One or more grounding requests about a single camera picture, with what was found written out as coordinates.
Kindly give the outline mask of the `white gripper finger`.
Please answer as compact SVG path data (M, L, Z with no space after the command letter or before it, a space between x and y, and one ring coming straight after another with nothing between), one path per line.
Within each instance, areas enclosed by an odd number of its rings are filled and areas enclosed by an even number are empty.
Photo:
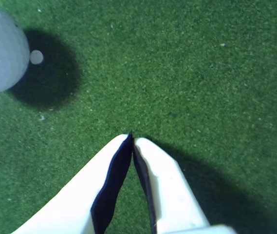
M46 205L17 228L16 234L103 234L129 170L132 134L104 146Z
M133 159L145 192L153 234L234 234L211 225L178 162L147 138L136 138Z

